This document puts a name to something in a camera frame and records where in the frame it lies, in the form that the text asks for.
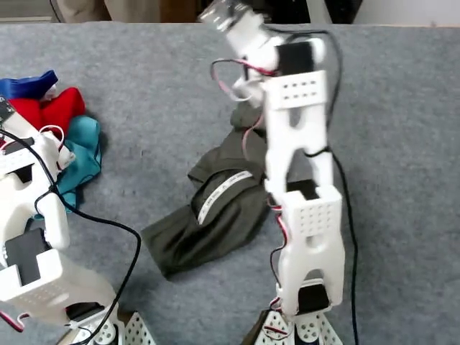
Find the white label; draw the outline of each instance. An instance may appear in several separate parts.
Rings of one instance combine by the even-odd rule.
[[[211,195],[206,199],[205,203],[203,206],[201,206],[200,213],[198,214],[198,224],[202,224],[204,222],[204,219],[208,215],[209,210],[211,209],[213,203],[216,202],[216,200],[224,194],[224,192],[229,189],[232,185],[235,183],[244,180],[245,178],[250,178],[252,174],[249,171],[241,171],[238,172],[237,174],[231,176],[227,180],[225,180],[219,187],[217,187],[214,192],[211,193]]]

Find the black cable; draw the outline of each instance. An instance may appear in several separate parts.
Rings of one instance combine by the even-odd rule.
[[[3,134],[5,137],[8,137],[8,138],[13,139],[14,141],[20,143],[25,149],[27,149],[37,159],[38,163],[42,166],[42,169],[45,172],[48,180],[50,181],[50,190],[52,190],[52,192],[55,193],[58,196],[58,198],[60,199],[60,201],[63,203],[63,205],[65,207],[67,207],[69,210],[71,210],[77,216],[80,216],[80,217],[82,217],[84,219],[88,219],[89,221],[94,221],[94,222],[100,223],[100,224],[107,224],[107,225],[115,226],[117,228],[120,228],[120,229],[123,229],[125,231],[128,231],[130,234],[132,234],[132,235],[134,235],[134,237],[136,237],[136,251],[134,253],[133,259],[131,261],[131,264],[130,264],[130,266],[128,268],[128,271],[126,272],[126,275],[124,276],[124,279],[121,282],[120,288],[119,288],[118,292],[116,293],[115,298],[114,298],[112,304],[110,305],[110,308],[107,311],[106,315],[103,317],[101,323],[96,328],[96,330],[87,339],[85,339],[83,341],[79,341],[78,343],[71,344],[71,345],[86,345],[89,341],[91,341],[96,336],[96,334],[98,334],[101,331],[102,327],[104,327],[105,322],[109,319],[109,316],[114,311],[114,309],[116,307],[116,304],[119,302],[121,294],[123,293],[124,288],[126,287],[129,278],[131,277],[132,271],[133,271],[134,266],[136,265],[137,259],[139,257],[139,253],[140,253],[140,250],[141,250],[141,236],[135,230],[129,228],[128,226],[126,226],[124,224],[118,223],[116,221],[110,221],[108,219],[103,219],[103,218],[91,216],[91,215],[86,214],[86,213],[84,213],[82,211],[79,211],[77,208],[75,208],[72,205],[70,205],[67,201],[65,201],[64,197],[59,193],[58,186],[56,185],[56,182],[54,181],[51,172],[47,168],[47,166],[46,166],[45,162],[43,161],[43,159],[38,155],[38,153],[34,149],[32,149],[32,147],[29,144],[27,144],[23,139],[17,137],[16,135],[14,135],[12,133],[9,133],[9,132],[5,131],[2,128],[0,128],[0,134]]]
[[[340,178],[342,180],[342,186],[344,188],[346,211],[348,213],[348,222],[350,226],[351,241],[353,242],[353,269],[351,271],[351,323],[353,325],[353,335],[355,345],[359,345],[358,325],[357,325],[357,307],[356,307],[356,286],[357,286],[357,269],[358,269],[358,241],[354,231],[353,222],[353,209],[351,208],[350,192],[348,189],[348,183],[346,181],[346,175],[344,167],[340,163],[338,157],[332,152],[333,161],[336,163],[337,169],[339,170]]]
[[[344,56],[342,54],[339,42],[337,41],[336,37],[331,32],[327,30],[322,30],[322,29],[283,30],[283,29],[277,29],[275,27],[271,27],[268,25],[265,25],[264,27],[271,32],[276,32],[278,34],[284,34],[284,35],[290,35],[286,39],[285,41],[286,43],[290,43],[300,37],[311,37],[312,35],[325,35],[330,39],[333,45],[333,48],[336,51],[338,68],[337,68],[337,81],[336,81],[336,85],[333,88],[332,99],[331,99],[331,103],[329,104],[328,113],[327,113],[326,128],[329,128],[332,122],[332,118],[334,116],[334,107],[336,106],[336,101],[337,101],[337,98],[339,97],[340,87],[341,87],[341,82],[342,82],[342,74],[343,74],[343,69],[344,69]]]
[[[58,11],[56,11],[56,8],[55,8],[55,5],[53,4],[52,0],[50,0],[50,6],[51,6],[51,9],[53,11],[53,13],[55,14],[56,16],[56,19],[59,23],[62,23],[59,16],[58,16]]]

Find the wire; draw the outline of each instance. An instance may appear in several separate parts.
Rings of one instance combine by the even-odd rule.
[[[336,163],[337,169],[339,170],[339,175],[342,180],[342,186],[344,188],[345,202],[346,202],[346,211],[348,213],[348,222],[350,227],[351,241],[353,242],[353,268],[351,271],[351,323],[353,325],[353,335],[355,345],[359,345],[359,334],[358,334],[358,325],[357,325],[357,306],[356,306],[356,286],[357,286],[357,270],[358,270],[358,241],[357,236],[354,230],[354,221],[353,221],[353,209],[351,208],[351,199],[350,192],[348,189],[348,183],[346,180],[346,175],[344,167],[340,163],[338,157],[332,152],[333,161]]]
[[[284,34],[284,35],[290,34],[290,36],[286,39],[286,43],[292,42],[300,37],[311,37],[311,35],[325,35],[331,41],[333,48],[336,51],[336,55],[337,55],[338,70],[337,70],[337,81],[336,81],[336,85],[333,88],[332,99],[329,104],[328,116],[326,120],[326,127],[329,128],[332,122],[332,118],[334,116],[334,107],[336,105],[337,98],[339,97],[342,75],[344,71],[344,56],[342,54],[339,42],[337,41],[336,37],[331,32],[327,30],[323,30],[323,29],[284,30],[284,29],[277,29],[275,27],[271,27],[268,25],[265,25],[264,27],[268,31],[276,32],[278,34]]]
[[[7,313],[0,311],[0,318],[2,318],[8,325],[10,325],[16,332],[22,333],[26,328],[24,323],[22,322],[23,318],[28,318],[28,313],[19,314],[17,319],[14,320],[10,315]]]
[[[59,150],[62,149],[63,145],[64,145],[64,130],[62,129],[62,127],[59,127],[59,126],[57,126],[55,124],[48,124],[48,125],[43,126],[42,128],[40,128],[40,130],[38,132],[43,133],[43,131],[45,131],[47,129],[57,129],[60,132]]]
[[[281,312],[278,311],[278,310],[276,310],[276,311],[280,314],[280,317],[283,318]],[[288,322],[286,322],[286,324],[287,324],[287,327],[288,327],[287,331],[284,331],[282,329],[278,329],[278,328],[275,328],[275,327],[272,327],[272,326],[264,326],[262,331],[264,332],[264,335],[266,337],[270,338],[271,340],[273,340],[273,341],[282,341],[282,340],[288,338],[293,333],[293,331],[295,329],[295,324],[293,322],[288,321]],[[283,336],[280,337],[280,338],[274,338],[271,335],[269,335],[268,332],[274,332],[274,333],[277,333],[277,334],[282,334]]]
[[[282,243],[282,246],[276,248],[276,249],[273,249],[272,252],[270,253],[270,268],[272,269],[272,273],[273,275],[275,276],[275,279],[276,279],[276,283],[280,286],[281,288],[281,283],[280,283],[280,278],[278,277],[278,274],[276,273],[275,271],[275,266],[273,265],[273,256],[275,255],[275,253],[279,252],[280,250],[283,250],[285,247],[286,247],[286,244],[288,243],[288,231],[286,230],[286,226],[284,225],[284,223],[282,222],[282,219],[281,219],[281,214],[278,214],[276,216],[276,222],[278,223],[278,225],[280,226],[281,228],[281,231],[282,231],[282,236],[283,236],[283,239],[284,239],[284,242]]]
[[[54,181],[54,179],[52,177],[51,172],[47,168],[47,166],[46,166],[45,162],[43,161],[43,159],[38,155],[38,153],[34,149],[32,149],[32,147],[29,144],[27,144],[23,139],[17,137],[16,135],[14,135],[12,133],[9,133],[9,132],[5,131],[4,129],[1,129],[1,128],[0,128],[0,134],[3,134],[4,136],[6,136],[6,137],[8,137],[10,139],[13,139],[16,142],[20,143],[24,148],[26,148],[37,159],[38,163],[42,166],[42,169],[45,172],[48,180],[50,181],[50,190],[52,190],[52,192],[55,193],[58,196],[58,198],[60,199],[60,201],[63,203],[63,205],[65,207],[67,207],[69,210],[71,210],[77,216],[80,216],[80,217],[82,217],[84,219],[88,219],[89,221],[94,221],[96,223],[115,226],[117,228],[120,228],[120,229],[123,229],[123,230],[129,232],[130,234],[132,234],[136,238],[136,250],[134,252],[133,259],[131,261],[131,264],[129,265],[129,268],[128,268],[127,272],[126,272],[126,275],[124,276],[124,279],[121,282],[120,288],[119,288],[118,292],[116,293],[115,298],[114,298],[112,304],[110,305],[109,310],[107,311],[106,315],[103,317],[102,321],[100,322],[100,324],[96,328],[96,330],[87,339],[85,339],[83,341],[79,341],[79,342],[74,343],[74,344],[71,344],[71,345],[86,345],[89,341],[91,341],[96,336],[96,334],[99,333],[99,331],[101,331],[101,329],[104,326],[105,322],[109,319],[109,316],[114,311],[114,309],[116,307],[116,304],[119,302],[121,294],[123,293],[124,288],[126,287],[126,285],[128,283],[128,280],[131,277],[131,274],[132,274],[132,271],[134,269],[134,266],[136,265],[137,259],[139,258],[139,253],[140,253],[140,250],[141,250],[141,236],[135,230],[129,228],[126,225],[123,225],[123,224],[118,223],[116,221],[110,221],[108,219],[91,216],[91,215],[89,215],[87,213],[79,211],[77,208],[75,208],[74,206],[70,205],[67,201],[65,201],[63,196],[59,193],[58,187],[57,187],[56,182]]]
[[[260,124],[262,123],[263,119],[264,119],[264,113],[262,112],[262,113],[260,113],[260,115],[257,118],[257,120],[255,121],[255,123],[250,128],[248,128],[246,131],[244,131],[243,139],[241,141],[241,149],[243,151],[244,159],[246,159],[246,160],[249,160],[249,155],[247,154],[247,150],[246,150],[247,137],[249,136],[249,134],[252,131],[254,131],[258,126],[260,126]]]
[[[219,79],[218,75],[217,75],[217,71],[216,71],[216,65],[218,63],[237,63],[239,65],[243,65],[249,69],[252,69],[252,70],[255,70],[256,72],[260,73],[261,75],[274,75],[275,72],[274,71],[271,71],[271,70],[266,70],[264,68],[260,68],[260,67],[257,67],[257,66],[254,66],[252,65],[251,63],[248,63],[246,60],[242,60],[242,59],[217,59],[217,60],[214,60],[212,63],[211,63],[211,69],[210,69],[210,73],[211,73],[211,78],[213,79],[213,81],[216,81],[219,88],[225,92],[232,101],[235,101],[235,102],[244,102],[244,101],[248,101],[250,97],[246,97],[246,98],[241,98],[241,97],[238,97],[235,92],[232,91],[232,89],[230,87],[228,87],[222,80]]]
[[[50,6],[51,6],[51,9],[52,9],[52,12],[55,14],[56,16],[56,19],[59,23],[62,23],[59,16],[58,16],[58,11],[56,11],[56,8],[55,8],[55,5],[53,4],[52,0],[50,0]]]

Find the red wire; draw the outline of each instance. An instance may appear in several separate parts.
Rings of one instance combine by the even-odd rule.
[[[275,333],[282,334],[283,336],[287,336],[287,334],[288,334],[287,332],[281,331],[280,329],[275,328],[275,327],[264,326],[264,328],[267,329],[268,331],[272,331],[272,332],[275,332]]]
[[[28,318],[29,314],[22,314],[19,319]],[[8,323],[16,332],[22,333],[24,331],[24,327],[18,324],[15,320],[12,319],[10,315],[0,311],[0,318],[2,318],[6,323]]]
[[[246,151],[247,137],[249,136],[249,133],[251,133],[258,126],[260,126],[263,118],[264,118],[264,113],[261,113],[259,117],[257,118],[257,120],[255,121],[255,123],[250,128],[248,128],[246,131],[244,131],[243,139],[241,141],[241,149],[243,150],[244,159],[246,160],[249,160],[249,155],[247,154],[247,151]]]

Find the dark green cloth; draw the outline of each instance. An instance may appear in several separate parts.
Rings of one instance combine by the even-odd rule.
[[[263,186],[265,132],[250,132],[247,153],[242,154],[244,132],[259,113],[239,106],[232,114],[235,129],[219,147],[207,152],[188,173],[197,187],[190,203],[142,231],[147,246],[162,274],[169,277],[222,257],[249,243],[268,212]],[[252,177],[233,184],[219,196],[202,224],[197,217],[206,199],[232,175],[248,171]]]

